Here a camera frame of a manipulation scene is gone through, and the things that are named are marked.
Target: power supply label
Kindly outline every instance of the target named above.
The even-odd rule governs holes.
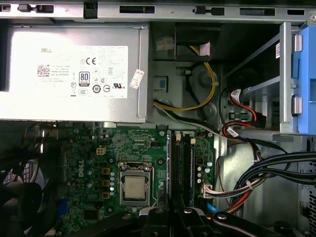
[[[40,48],[36,88],[55,96],[127,98],[127,46]]]

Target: blue drive bay latch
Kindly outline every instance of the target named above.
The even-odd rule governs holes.
[[[297,115],[301,134],[316,135],[316,26],[303,29],[302,50],[293,52],[292,77],[297,79],[302,113]]]

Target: ram slot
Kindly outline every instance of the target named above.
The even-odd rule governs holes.
[[[183,179],[183,202],[185,206],[190,206],[191,200],[191,144],[188,134],[183,138],[183,159],[182,159],[182,179]]]
[[[194,195],[195,195],[195,146],[190,145],[190,206],[194,206]]]
[[[174,133],[172,134],[171,139],[171,184],[172,184],[172,190],[171,195],[175,195],[181,192],[181,186],[182,186],[182,157],[181,157],[181,147],[182,144],[180,142],[177,142],[174,136]]]

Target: zip tie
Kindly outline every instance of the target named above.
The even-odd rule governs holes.
[[[251,189],[253,190],[253,187],[251,186],[251,182],[249,180],[246,181],[246,185]]]

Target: motherboard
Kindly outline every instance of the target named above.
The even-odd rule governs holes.
[[[138,214],[144,207],[156,206],[158,193],[169,188],[170,169],[181,173],[188,205],[201,196],[202,181],[214,179],[213,138],[205,132],[179,131],[183,142],[175,141],[181,146],[175,160],[174,155],[167,156],[173,152],[167,148],[170,131],[79,127],[67,133],[61,157],[67,191],[59,197],[67,202],[67,213],[61,217],[63,235],[122,210]],[[183,186],[187,180],[189,189]]]

